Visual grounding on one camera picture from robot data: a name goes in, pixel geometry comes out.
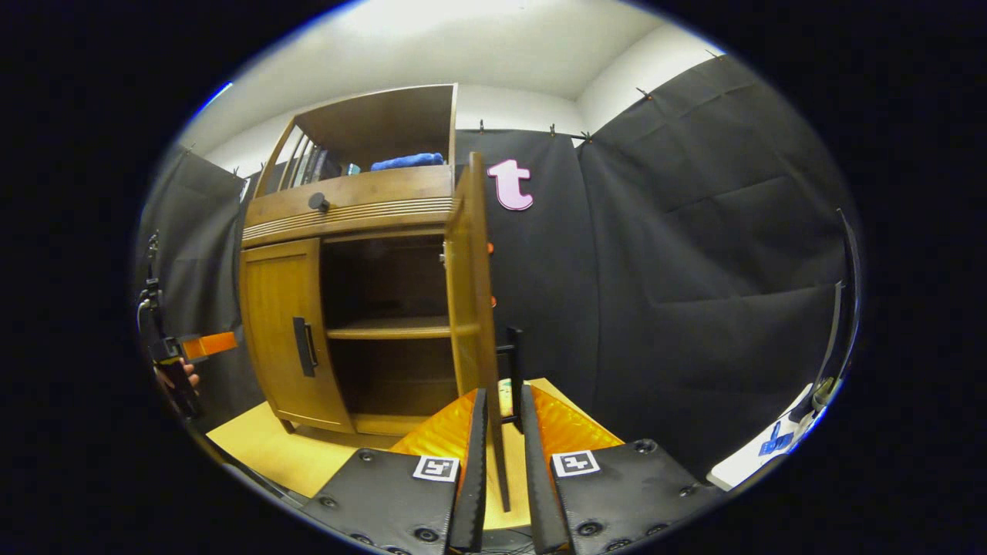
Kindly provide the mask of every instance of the drawer knob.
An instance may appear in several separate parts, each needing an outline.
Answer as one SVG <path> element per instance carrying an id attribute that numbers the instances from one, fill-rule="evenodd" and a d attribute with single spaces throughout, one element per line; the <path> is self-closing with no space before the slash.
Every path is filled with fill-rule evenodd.
<path id="1" fill-rule="evenodd" d="M 319 210 L 326 213 L 329 211 L 329 201 L 326 200 L 326 196 L 322 193 L 315 193 L 309 197 L 309 207 L 313 210 Z"/>

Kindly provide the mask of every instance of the person's hand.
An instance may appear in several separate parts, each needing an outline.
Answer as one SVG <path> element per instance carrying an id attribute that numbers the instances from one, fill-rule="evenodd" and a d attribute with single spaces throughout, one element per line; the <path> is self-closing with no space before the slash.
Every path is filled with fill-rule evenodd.
<path id="1" fill-rule="evenodd" d="M 198 385 L 198 374 L 194 373 L 195 366 L 192 364 L 186 364 L 184 358 L 181 358 L 181 361 L 182 361 L 182 366 L 185 368 L 186 375 L 189 377 L 189 383 L 191 384 L 192 387 L 196 387 L 196 385 Z M 175 389 L 175 384 L 172 383 L 172 380 L 168 379 L 168 376 L 166 376 L 164 372 L 157 372 L 157 374 L 158 377 L 160 377 L 161 380 L 164 381 L 166 385 L 168 385 L 168 387 Z"/>

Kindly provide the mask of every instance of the wooden floor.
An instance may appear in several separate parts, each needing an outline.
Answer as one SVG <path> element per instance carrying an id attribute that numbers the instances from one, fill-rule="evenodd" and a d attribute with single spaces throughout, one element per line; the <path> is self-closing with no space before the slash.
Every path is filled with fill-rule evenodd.
<path id="1" fill-rule="evenodd" d="M 545 378 L 530 380 L 559 400 L 576 408 L 565 395 Z M 388 449 L 399 437 L 339 434 L 309 426 L 299 426 L 287 434 L 267 402 L 254 407 L 207 434 L 228 453 L 258 473 L 312 497 L 359 448 Z M 493 448 L 487 447 L 487 514 L 484 529 L 502 529 L 531 524 L 528 513 L 527 472 L 524 467 L 524 436 L 513 424 L 503 425 L 504 452 L 511 511 L 505 513 L 500 502 Z"/>

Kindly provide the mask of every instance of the white wall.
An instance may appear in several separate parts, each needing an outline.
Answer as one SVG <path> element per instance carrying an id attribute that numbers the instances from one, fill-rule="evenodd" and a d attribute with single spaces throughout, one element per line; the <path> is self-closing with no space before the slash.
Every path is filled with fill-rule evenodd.
<path id="1" fill-rule="evenodd" d="M 675 24 L 664 24 L 628 48 L 576 99 L 590 133 L 679 73 L 723 51 Z"/>
<path id="2" fill-rule="evenodd" d="M 275 116 L 243 131 L 226 142 L 203 154 L 203 158 L 237 175 L 246 177 L 261 169 L 274 144 L 284 133 L 291 116 L 331 102 L 327 100 L 310 106 L 302 106 Z M 501 89 L 481 85 L 460 84 L 456 100 L 456 128 L 476 129 L 480 119 L 487 129 L 532 129 L 548 131 L 552 123 L 558 133 L 578 135 L 586 130 L 576 102 L 516 89 Z M 289 137 L 281 150 L 278 163 L 287 160 L 297 134 Z"/>

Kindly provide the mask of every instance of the blue towel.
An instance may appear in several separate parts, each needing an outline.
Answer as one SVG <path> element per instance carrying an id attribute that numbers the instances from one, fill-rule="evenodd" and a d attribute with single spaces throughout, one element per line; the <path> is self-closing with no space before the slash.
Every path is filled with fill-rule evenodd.
<path id="1" fill-rule="evenodd" d="M 411 156 L 402 156 L 401 158 L 395 158 L 393 160 L 385 160 L 383 162 L 374 162 L 370 166 L 371 172 L 377 172 L 380 170 L 391 170 L 394 168 L 411 168 L 413 166 L 441 166 L 443 164 L 442 155 L 438 152 L 435 153 L 422 153 L 413 154 Z"/>

